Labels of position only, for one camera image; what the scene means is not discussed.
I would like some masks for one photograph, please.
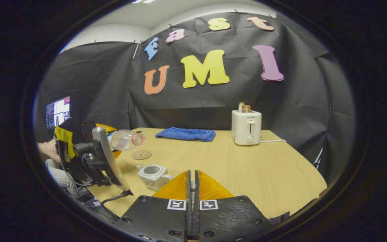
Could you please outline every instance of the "person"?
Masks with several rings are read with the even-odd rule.
[[[77,187],[72,181],[72,177],[64,170],[60,169],[60,156],[56,150],[56,141],[51,139],[48,142],[38,143],[38,150],[42,161],[46,164],[50,175],[55,179],[57,184],[65,189],[73,198],[77,198]]]

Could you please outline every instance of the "plastic bottle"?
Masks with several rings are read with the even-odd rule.
[[[107,135],[112,150],[130,150],[141,146],[146,138],[141,133],[130,130],[116,130]]]

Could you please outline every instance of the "toaster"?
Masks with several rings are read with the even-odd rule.
[[[250,111],[242,112],[241,108],[232,111],[231,133],[235,144],[249,146],[261,141],[262,114]]]

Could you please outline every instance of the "hand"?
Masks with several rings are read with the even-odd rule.
[[[49,157],[56,164],[60,164],[60,157],[58,155],[58,151],[56,150],[56,141],[52,139],[49,142],[38,143],[38,149],[43,157]]]

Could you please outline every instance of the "blue towel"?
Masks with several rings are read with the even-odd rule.
[[[192,130],[192,129],[179,129],[171,127],[156,134],[156,138],[170,138],[181,140],[196,140],[199,139],[203,142],[210,142],[215,137],[216,132],[213,130]]]

